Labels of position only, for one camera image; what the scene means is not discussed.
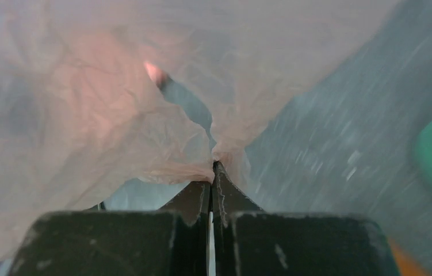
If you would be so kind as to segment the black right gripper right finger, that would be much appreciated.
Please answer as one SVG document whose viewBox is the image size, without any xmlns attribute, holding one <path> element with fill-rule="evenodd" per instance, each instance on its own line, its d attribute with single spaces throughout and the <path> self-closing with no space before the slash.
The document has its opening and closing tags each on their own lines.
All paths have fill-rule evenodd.
<svg viewBox="0 0 432 276">
<path fill-rule="evenodd" d="M 236 187 L 220 161 L 213 163 L 212 213 L 215 237 L 216 275 L 237 275 L 239 261 L 232 215 L 260 212 L 262 208 Z"/>
</svg>

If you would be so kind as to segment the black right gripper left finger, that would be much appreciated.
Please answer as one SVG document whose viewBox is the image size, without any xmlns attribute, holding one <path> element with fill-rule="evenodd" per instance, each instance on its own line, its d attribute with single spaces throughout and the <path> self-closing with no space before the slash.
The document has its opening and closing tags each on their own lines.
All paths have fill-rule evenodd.
<svg viewBox="0 0 432 276">
<path fill-rule="evenodd" d="M 160 210 L 174 217 L 169 275 L 208 275 L 211 187 L 191 182 Z"/>
</svg>

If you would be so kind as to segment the translucent pink trash bag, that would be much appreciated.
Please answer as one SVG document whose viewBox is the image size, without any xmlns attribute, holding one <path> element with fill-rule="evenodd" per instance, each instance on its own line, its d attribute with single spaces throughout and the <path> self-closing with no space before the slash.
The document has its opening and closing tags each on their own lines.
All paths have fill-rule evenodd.
<svg viewBox="0 0 432 276">
<path fill-rule="evenodd" d="M 398 1 L 0 1 L 0 261 L 124 182 L 247 181 L 244 151 Z"/>
</svg>

